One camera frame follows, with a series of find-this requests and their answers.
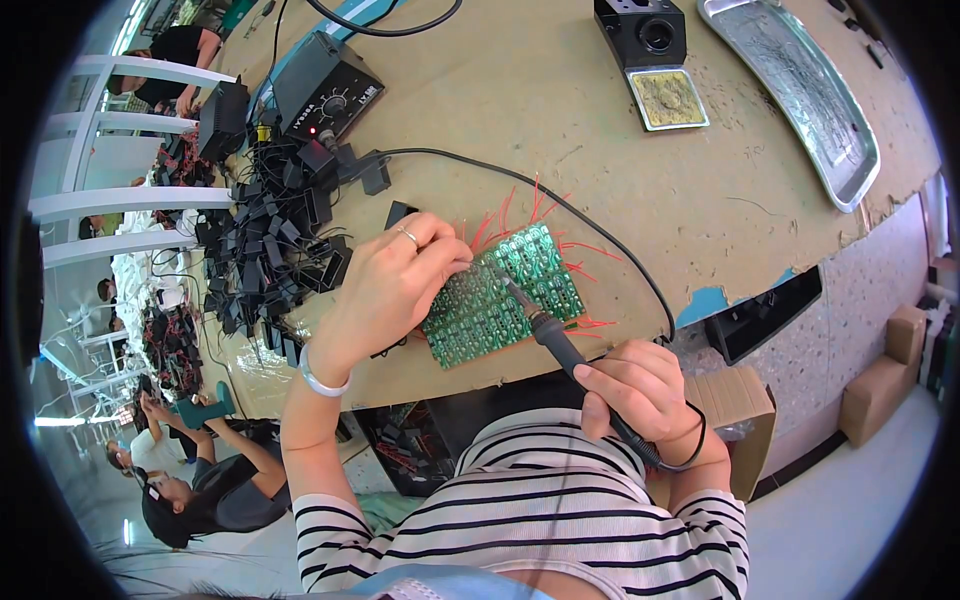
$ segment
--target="hand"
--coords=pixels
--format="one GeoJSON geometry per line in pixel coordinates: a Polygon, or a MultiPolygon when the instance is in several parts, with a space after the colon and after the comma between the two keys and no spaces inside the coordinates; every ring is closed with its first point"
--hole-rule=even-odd
{"type": "Polygon", "coordinates": [[[356,363],[420,324],[446,280],[469,269],[471,260],[473,252],[457,239],[453,226],[426,212],[404,217],[360,245],[337,303],[310,344],[314,376],[327,386],[343,385],[356,363]]]}
{"type": "Polygon", "coordinates": [[[188,85],[177,98],[177,116],[179,118],[184,119],[190,113],[190,109],[193,107],[193,92],[195,91],[197,91],[195,85],[188,85]]]}
{"type": "Polygon", "coordinates": [[[624,342],[573,374],[588,390],[581,426],[591,439],[615,435],[610,407],[648,442],[674,440],[699,424],[684,400],[677,356],[652,342],[624,342]]]}

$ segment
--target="cardboard box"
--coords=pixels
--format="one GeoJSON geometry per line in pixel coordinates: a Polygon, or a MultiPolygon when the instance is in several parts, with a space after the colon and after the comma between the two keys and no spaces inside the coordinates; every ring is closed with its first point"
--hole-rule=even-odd
{"type": "Polygon", "coordinates": [[[880,430],[917,383],[926,313],[902,305],[887,320],[883,354],[847,384],[840,405],[840,430],[859,448],[880,430]]]}
{"type": "MultiPolygon", "coordinates": [[[[707,425],[716,429],[751,420],[753,429],[735,444],[731,453],[730,489],[747,502],[754,495],[777,424],[777,405],[770,388],[752,367],[735,367],[684,379],[686,400],[704,411],[707,425]]],[[[670,475],[647,478],[647,491],[657,506],[670,499],[670,475]]]]}

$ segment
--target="black and white striped shirt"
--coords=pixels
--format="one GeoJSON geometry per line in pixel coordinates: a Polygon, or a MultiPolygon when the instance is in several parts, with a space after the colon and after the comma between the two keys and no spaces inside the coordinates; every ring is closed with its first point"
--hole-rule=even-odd
{"type": "Polygon", "coordinates": [[[743,502],[701,491],[671,515],[654,506],[628,446],[591,442],[579,423],[579,411],[558,408],[493,423],[464,452],[457,477],[376,537],[344,500],[298,498],[304,590],[349,588],[419,563],[561,571],[610,598],[743,598],[743,502]]]}

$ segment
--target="circuit board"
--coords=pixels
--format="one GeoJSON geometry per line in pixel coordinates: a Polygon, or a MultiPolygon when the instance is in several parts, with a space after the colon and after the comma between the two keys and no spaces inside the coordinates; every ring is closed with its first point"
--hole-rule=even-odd
{"type": "Polygon", "coordinates": [[[586,312],[570,271],[544,223],[521,229],[473,257],[478,263],[452,276],[420,324],[444,369],[479,358],[533,335],[519,302],[496,277],[495,265],[557,319],[586,312]]]}

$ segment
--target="table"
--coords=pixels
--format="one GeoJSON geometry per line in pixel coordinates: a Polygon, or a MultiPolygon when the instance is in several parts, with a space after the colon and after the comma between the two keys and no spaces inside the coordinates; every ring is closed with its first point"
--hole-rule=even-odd
{"type": "MultiPolygon", "coordinates": [[[[338,10],[365,3],[356,0],[338,10]]],[[[385,10],[367,8],[355,20],[385,10]]],[[[426,22],[449,0],[416,0],[381,21],[384,29],[426,22]]],[[[660,286],[678,326],[755,296],[867,235],[940,167],[916,94],[890,58],[876,68],[867,38],[850,32],[826,2],[785,0],[846,79],[877,137],[881,168],[861,208],[833,208],[797,135],[759,81],[701,20],[693,0],[686,14],[685,63],[710,126],[645,132],[630,92],[592,19],[587,1],[467,1],[440,27],[395,39],[355,36],[349,42],[386,85],[345,140],[358,155],[372,149],[428,146],[500,164],[540,180],[631,248],[660,286]]],[[[247,18],[259,14],[262,3],[247,18]]],[[[231,36],[211,67],[251,88],[271,62],[272,13],[248,39],[231,36]]],[[[320,16],[290,0],[278,41],[283,57],[319,26],[320,16]]],[[[237,29],[246,31],[241,23],[237,29]]],[[[460,226],[471,240],[515,181],[436,156],[401,156],[389,166],[393,186],[374,197],[356,183],[344,190],[331,225],[354,243],[383,229],[390,203],[406,202],[460,226]]],[[[520,184],[509,213],[529,220],[532,188],[520,184]]],[[[545,219],[565,241],[615,249],[562,209],[545,219]]],[[[666,328],[656,297],[639,272],[584,248],[571,262],[597,282],[575,275],[597,321],[616,322],[577,336],[587,358],[630,338],[652,339],[666,328]]],[[[290,321],[303,331],[335,302],[313,295],[290,321]]],[[[223,358],[235,368],[238,399],[250,417],[274,417],[293,371],[259,345],[234,336],[223,358]]],[[[542,348],[523,343],[444,372],[425,342],[411,339],[354,372],[344,409],[407,402],[516,381],[553,371],[542,348]]]]}

